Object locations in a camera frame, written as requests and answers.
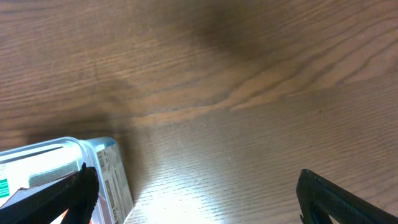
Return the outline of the blue fever patch box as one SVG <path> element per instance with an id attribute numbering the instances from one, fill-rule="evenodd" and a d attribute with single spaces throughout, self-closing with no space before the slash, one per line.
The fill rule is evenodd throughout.
<path id="1" fill-rule="evenodd" d="M 97 171 L 98 200 L 92 222 L 99 224 L 125 224 L 134 206 L 127 182 L 121 151 L 111 137 L 84 140 L 90 165 Z"/>

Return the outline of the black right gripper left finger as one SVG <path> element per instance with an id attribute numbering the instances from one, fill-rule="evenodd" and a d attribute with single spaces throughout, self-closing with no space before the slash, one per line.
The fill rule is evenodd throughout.
<path id="1" fill-rule="evenodd" d="M 1 223 L 51 223 L 66 210 L 61 224 L 90 223 L 99 194 L 94 167 L 83 164 L 78 172 L 39 187 L 44 189 L 1 209 Z"/>

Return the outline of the green white medicine box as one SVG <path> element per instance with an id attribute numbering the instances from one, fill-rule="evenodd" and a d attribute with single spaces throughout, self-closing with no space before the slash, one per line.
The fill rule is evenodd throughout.
<path id="1" fill-rule="evenodd" d="M 20 188 L 38 187 L 78 170 L 71 157 L 41 155 L 1 164 L 1 203 Z"/>

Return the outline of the clear plastic container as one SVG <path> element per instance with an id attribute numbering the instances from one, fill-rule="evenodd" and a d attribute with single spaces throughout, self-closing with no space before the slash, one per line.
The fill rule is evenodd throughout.
<path id="1" fill-rule="evenodd" d="M 111 137 L 62 137 L 1 153 L 1 209 L 78 172 L 94 167 L 99 197 L 91 223 L 125 223 L 134 202 L 117 142 Z"/>

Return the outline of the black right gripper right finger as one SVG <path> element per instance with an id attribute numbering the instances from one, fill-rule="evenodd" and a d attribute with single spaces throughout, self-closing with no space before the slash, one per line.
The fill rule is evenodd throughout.
<path id="1" fill-rule="evenodd" d="M 322 176 L 303 169 L 296 194 L 304 224 L 338 223 L 397 224 L 397 217 L 375 207 Z"/>

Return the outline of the red white medicine box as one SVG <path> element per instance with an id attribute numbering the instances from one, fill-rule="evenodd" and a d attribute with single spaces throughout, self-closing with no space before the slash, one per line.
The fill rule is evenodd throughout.
<path id="1" fill-rule="evenodd" d="M 21 200 L 30 197 L 33 194 L 43 190 L 43 187 L 33 187 L 33 188 L 20 188 L 18 189 L 12 196 L 10 196 L 1 206 L 1 209 L 4 209 L 10 205 L 13 205 Z M 57 217 L 51 224 L 61 224 L 62 219 L 66 216 L 67 210 L 64 211 L 59 217 Z"/>

